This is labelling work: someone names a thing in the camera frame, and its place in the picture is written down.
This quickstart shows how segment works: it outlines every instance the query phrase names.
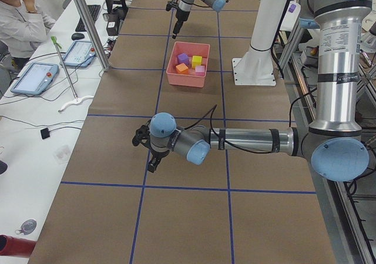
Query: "white shirt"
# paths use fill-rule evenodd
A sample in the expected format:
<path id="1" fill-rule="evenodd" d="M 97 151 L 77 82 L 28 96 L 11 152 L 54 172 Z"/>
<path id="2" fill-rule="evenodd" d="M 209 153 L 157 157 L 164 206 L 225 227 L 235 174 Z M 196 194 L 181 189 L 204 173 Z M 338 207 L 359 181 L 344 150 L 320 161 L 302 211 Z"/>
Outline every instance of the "white shirt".
<path id="1" fill-rule="evenodd" d="M 0 1 L 0 41 L 8 46 L 12 57 L 29 58 L 47 39 L 47 33 L 56 21 L 45 14 L 37 3 L 35 8 L 38 13 L 27 13 L 25 4 L 20 1 L 20 7 Z"/>

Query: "toy block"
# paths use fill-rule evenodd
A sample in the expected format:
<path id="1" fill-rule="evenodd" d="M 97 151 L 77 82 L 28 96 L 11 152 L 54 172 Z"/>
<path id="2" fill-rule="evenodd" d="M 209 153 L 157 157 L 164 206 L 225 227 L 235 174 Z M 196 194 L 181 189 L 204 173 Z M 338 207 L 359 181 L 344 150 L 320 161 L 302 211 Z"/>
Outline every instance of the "toy block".
<path id="1" fill-rule="evenodd" d="M 194 74 L 196 76 L 205 76 L 205 66 L 204 65 L 198 65 L 194 69 Z"/>
<path id="2" fill-rule="evenodd" d="M 184 63 L 185 65 L 189 66 L 189 57 L 187 54 L 179 54 L 177 56 L 177 63 L 182 64 Z"/>
<path id="3" fill-rule="evenodd" d="M 202 64 L 202 56 L 193 55 L 192 56 L 192 69 L 196 68 L 196 66 L 200 66 Z"/>
<path id="4" fill-rule="evenodd" d="M 186 75 L 189 74 L 189 68 L 185 63 L 176 65 L 175 68 L 178 74 L 186 74 Z"/>

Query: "pink bin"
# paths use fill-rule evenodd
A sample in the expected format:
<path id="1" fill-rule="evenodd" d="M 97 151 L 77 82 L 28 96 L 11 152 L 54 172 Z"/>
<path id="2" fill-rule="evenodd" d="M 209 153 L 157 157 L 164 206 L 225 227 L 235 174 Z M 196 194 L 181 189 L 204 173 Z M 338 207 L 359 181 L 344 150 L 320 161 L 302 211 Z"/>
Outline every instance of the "pink bin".
<path id="1" fill-rule="evenodd" d="M 202 88 L 205 83 L 207 61 L 209 58 L 209 44 L 196 44 L 193 42 L 175 42 L 172 49 L 169 65 L 167 66 L 167 79 L 170 85 L 179 86 L 196 86 Z M 202 65 L 205 65 L 205 75 L 196 76 L 194 69 L 189 69 L 189 75 L 181 75 L 176 73 L 175 66 L 177 63 L 177 56 L 179 54 L 186 53 L 192 60 L 193 55 L 202 56 Z"/>

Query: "tablet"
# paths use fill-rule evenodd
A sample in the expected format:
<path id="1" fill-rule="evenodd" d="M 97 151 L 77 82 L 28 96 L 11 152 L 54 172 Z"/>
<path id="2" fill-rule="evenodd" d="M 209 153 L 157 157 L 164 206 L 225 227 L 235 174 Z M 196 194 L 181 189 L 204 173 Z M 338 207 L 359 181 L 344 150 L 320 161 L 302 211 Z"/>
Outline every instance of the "tablet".
<path id="1" fill-rule="evenodd" d="M 11 92 L 39 95 L 52 82 L 58 72 L 59 67 L 56 64 L 34 62 L 19 77 L 16 84 L 11 88 Z"/>
<path id="2" fill-rule="evenodd" d="M 63 56 L 65 66 L 85 68 L 94 59 L 95 51 L 91 41 L 74 41 Z"/>

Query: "black mouse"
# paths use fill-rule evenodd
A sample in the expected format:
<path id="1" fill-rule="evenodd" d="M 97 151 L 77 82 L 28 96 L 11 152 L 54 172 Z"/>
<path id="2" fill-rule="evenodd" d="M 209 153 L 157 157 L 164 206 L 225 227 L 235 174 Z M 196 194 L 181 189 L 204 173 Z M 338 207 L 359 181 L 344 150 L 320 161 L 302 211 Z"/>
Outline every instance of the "black mouse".
<path id="1" fill-rule="evenodd" d="M 77 39 L 83 39 L 85 35 L 83 33 L 73 33 L 72 40 L 75 41 Z"/>

